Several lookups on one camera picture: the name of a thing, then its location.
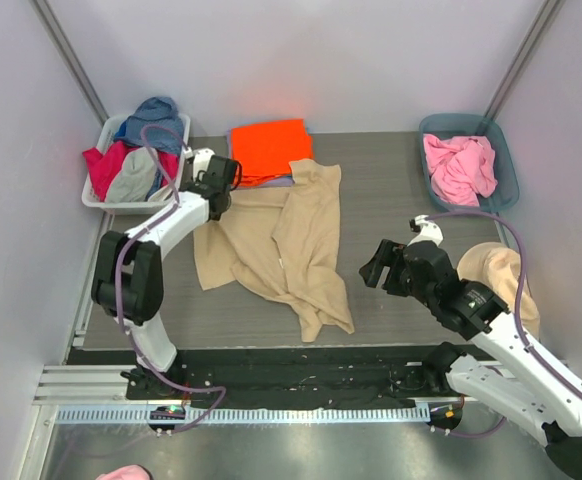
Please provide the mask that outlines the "beige t shirt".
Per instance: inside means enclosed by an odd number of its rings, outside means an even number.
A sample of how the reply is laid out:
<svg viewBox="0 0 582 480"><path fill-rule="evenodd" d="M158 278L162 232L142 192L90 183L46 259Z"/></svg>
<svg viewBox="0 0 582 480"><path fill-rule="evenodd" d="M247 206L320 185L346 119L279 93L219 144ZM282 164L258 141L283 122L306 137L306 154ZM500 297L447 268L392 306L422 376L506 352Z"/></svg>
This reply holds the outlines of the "beige t shirt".
<svg viewBox="0 0 582 480"><path fill-rule="evenodd" d="M311 159L292 162L291 170L292 185L238 189L220 220L195 230L200 286L238 282L288 305L305 343L325 326L352 334L346 286L337 272L342 171Z"/></svg>

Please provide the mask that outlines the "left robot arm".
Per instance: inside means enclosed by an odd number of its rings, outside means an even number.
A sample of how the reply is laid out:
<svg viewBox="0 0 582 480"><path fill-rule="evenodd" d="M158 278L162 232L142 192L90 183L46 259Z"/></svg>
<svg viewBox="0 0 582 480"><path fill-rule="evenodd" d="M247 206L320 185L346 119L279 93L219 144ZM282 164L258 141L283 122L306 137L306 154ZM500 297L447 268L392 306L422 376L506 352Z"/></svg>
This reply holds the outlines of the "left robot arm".
<svg viewBox="0 0 582 480"><path fill-rule="evenodd" d="M161 398L176 397L184 385L182 362L163 325L163 261L197 228L228 210L242 180L236 160L209 149L195 152L194 177L148 220L100 239L91 298L114 318L135 350L137 370Z"/></svg>

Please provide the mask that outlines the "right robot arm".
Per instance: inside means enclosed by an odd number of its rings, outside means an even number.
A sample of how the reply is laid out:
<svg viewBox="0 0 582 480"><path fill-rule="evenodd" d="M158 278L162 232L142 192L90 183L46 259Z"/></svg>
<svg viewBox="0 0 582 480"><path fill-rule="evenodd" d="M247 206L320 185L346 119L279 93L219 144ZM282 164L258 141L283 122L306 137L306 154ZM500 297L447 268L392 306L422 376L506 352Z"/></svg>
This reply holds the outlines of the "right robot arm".
<svg viewBox="0 0 582 480"><path fill-rule="evenodd" d="M434 241L383 240L359 274L366 286L413 297L446 329L498 360L504 378L445 342L426 360L428 391L473 397L530 434L553 464L582 479L582 380L527 331L486 285L462 280Z"/></svg>

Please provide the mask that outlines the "beige bucket hat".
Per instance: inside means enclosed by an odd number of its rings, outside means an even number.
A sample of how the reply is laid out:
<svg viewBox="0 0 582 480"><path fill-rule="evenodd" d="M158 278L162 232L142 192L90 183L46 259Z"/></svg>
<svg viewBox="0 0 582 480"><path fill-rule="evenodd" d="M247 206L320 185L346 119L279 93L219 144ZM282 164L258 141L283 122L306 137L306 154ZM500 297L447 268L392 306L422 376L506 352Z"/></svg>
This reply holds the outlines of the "beige bucket hat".
<svg viewBox="0 0 582 480"><path fill-rule="evenodd" d="M513 249L498 242L477 244L467 250L457 265L461 279L477 281L490 287L508 305L515 307L521 273L521 257ZM536 339L540 337L540 313L524 283L520 317L522 325Z"/></svg>

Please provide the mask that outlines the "blue patterned garment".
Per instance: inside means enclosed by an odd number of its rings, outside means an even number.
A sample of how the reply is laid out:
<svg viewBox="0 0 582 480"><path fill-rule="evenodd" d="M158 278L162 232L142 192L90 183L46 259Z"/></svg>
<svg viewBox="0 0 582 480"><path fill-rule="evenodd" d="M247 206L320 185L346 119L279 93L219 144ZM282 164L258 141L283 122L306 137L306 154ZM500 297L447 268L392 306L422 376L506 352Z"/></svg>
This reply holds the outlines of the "blue patterned garment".
<svg viewBox="0 0 582 480"><path fill-rule="evenodd" d="M114 140L135 147L142 147L147 141L159 152L179 155L184 133L175 101L171 97L155 96L143 101L121 124Z"/></svg>

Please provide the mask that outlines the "grey garment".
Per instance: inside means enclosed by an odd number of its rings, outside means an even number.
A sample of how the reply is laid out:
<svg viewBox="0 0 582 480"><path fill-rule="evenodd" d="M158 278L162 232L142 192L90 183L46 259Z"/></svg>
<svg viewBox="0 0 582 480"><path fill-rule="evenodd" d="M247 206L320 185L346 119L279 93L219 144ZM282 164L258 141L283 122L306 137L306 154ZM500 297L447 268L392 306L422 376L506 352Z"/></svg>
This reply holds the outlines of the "grey garment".
<svg viewBox="0 0 582 480"><path fill-rule="evenodd" d="M105 196L106 203L146 201L160 188L161 175L154 162L153 148L139 148L128 153Z"/></svg>

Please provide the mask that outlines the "pink crumpled t shirt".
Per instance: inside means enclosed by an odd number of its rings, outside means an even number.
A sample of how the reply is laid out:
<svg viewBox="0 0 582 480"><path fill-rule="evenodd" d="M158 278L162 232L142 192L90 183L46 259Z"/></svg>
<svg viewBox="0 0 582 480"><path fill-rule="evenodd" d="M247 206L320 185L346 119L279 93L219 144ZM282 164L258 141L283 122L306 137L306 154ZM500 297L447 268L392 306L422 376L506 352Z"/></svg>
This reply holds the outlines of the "pink crumpled t shirt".
<svg viewBox="0 0 582 480"><path fill-rule="evenodd" d="M496 153L486 136L423 136L425 162L434 194L443 202L479 207L479 198L490 197L498 181Z"/></svg>

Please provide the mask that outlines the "teal plastic basin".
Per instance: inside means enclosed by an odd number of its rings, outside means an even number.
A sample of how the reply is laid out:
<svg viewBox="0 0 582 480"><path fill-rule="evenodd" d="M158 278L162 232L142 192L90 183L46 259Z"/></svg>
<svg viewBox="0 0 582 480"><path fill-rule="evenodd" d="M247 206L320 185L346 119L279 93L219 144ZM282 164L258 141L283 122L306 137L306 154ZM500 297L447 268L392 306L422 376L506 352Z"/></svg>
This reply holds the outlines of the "teal plastic basin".
<svg viewBox="0 0 582 480"><path fill-rule="evenodd" d="M490 141L496 153L494 172L498 185L490 197L479 198L479 207L463 207L447 204L434 194L426 168L424 147L422 145L425 134L433 134L443 140L450 139L454 136L486 136ZM513 206L518 201L520 189L510 150L503 131L494 121L482 115L467 113L439 113L429 115L420 122L419 142L425 183L434 203L440 208L445 210L467 208L497 213Z"/></svg>

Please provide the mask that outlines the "magenta garment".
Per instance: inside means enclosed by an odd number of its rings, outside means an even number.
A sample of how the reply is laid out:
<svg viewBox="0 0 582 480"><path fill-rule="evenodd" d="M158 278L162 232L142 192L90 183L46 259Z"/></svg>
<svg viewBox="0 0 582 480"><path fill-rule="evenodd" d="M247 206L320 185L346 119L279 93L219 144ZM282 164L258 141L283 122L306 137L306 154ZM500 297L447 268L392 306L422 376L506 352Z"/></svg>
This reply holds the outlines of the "magenta garment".
<svg viewBox="0 0 582 480"><path fill-rule="evenodd" d="M98 202L106 203L105 196L109 185L115 175L120 171L125 156L139 148L143 147L128 146L122 141L115 141L105 153L102 153L96 147L90 148L82 153L87 166L88 178L91 182L91 190ZM171 179L175 179L178 171L179 156L156 151L162 168ZM157 192L167 184L159 168L158 171L161 175L161 184Z"/></svg>

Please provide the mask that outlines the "white laundry basket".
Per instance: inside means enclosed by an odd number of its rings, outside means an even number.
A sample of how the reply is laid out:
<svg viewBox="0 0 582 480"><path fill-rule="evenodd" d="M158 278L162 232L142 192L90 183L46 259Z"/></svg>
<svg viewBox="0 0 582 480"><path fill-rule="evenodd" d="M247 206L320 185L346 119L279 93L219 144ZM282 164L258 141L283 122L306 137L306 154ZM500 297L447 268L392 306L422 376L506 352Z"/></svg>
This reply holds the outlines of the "white laundry basket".
<svg viewBox="0 0 582 480"><path fill-rule="evenodd" d="M106 120L96 145L82 153L87 166L82 203L111 215L153 214L172 198L167 180L180 184L191 150L173 155L127 144L117 137L127 120L126 115Z"/></svg>

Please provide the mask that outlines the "pink object bottom edge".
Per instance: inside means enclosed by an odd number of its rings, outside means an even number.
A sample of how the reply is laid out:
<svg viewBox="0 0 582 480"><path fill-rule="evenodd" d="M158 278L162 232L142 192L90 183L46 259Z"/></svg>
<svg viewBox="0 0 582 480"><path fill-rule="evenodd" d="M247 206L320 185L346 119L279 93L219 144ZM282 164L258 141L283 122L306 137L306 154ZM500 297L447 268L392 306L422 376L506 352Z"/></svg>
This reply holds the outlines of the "pink object bottom edge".
<svg viewBox="0 0 582 480"><path fill-rule="evenodd" d="M108 473L99 475L96 480L152 480L148 470L140 465L120 467Z"/></svg>

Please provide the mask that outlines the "left aluminium corner post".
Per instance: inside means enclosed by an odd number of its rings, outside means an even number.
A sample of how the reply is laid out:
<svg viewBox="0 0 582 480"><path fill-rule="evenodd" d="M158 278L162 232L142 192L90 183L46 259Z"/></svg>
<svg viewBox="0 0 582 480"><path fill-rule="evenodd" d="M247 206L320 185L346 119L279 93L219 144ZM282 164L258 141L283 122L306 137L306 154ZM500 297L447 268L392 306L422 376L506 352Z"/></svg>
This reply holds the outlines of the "left aluminium corner post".
<svg viewBox="0 0 582 480"><path fill-rule="evenodd" d="M47 0L30 0L29 4L47 32L47 35L58 51L64 64L68 68L91 111L100 124L103 125L108 119L109 114L97 94L92 81L76 54L50 2Z"/></svg>

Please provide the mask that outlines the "aluminium corner post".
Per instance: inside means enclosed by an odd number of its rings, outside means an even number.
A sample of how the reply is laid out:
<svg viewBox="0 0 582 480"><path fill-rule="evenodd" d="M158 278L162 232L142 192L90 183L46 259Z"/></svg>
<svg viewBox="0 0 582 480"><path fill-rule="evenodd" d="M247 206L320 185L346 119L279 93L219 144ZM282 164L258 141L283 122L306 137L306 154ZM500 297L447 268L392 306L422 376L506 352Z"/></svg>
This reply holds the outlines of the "aluminium corner post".
<svg viewBox="0 0 582 480"><path fill-rule="evenodd" d="M103 125L108 119L109 114L97 94L92 81L76 54L50 2L47 0L30 0L29 4L47 32L47 35L58 51L64 64L68 68L91 111L100 124Z"/></svg>
<svg viewBox="0 0 582 480"><path fill-rule="evenodd" d="M495 120L500 114L565 3L565 0L544 0L541 3L540 9L491 98L484 113L485 118Z"/></svg>

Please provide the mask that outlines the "aluminium rail frame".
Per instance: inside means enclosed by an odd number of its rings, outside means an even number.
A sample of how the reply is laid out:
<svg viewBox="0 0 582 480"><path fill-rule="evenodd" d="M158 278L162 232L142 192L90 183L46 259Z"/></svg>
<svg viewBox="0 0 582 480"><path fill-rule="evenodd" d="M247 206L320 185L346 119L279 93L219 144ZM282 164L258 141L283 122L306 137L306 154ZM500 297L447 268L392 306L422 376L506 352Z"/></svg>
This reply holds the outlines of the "aluminium rail frame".
<svg viewBox="0 0 582 480"><path fill-rule="evenodd" d="M207 390L222 386L228 409L266 408L287 402L291 409L325 408L345 398L364 400L379 395L400 398L451 396L450 390L434 392L426 384L419 363L363 363L339 365L192 363L184 368L183 386ZM129 366L67 366L42 373L36 397L77 401L86 398L125 398L161 401L173 396L170 386L151 376L144 379Z"/></svg>

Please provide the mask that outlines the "right aluminium corner post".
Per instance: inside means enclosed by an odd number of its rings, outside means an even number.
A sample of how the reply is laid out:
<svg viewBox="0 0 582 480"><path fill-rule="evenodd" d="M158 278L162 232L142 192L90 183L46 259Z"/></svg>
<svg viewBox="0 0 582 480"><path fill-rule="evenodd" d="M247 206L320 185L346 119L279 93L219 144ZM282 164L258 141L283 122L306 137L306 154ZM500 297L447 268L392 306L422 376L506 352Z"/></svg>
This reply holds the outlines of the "right aluminium corner post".
<svg viewBox="0 0 582 480"><path fill-rule="evenodd" d="M491 98L484 113L485 118L495 120L500 114L565 3L565 0L544 0L541 3L540 9Z"/></svg>

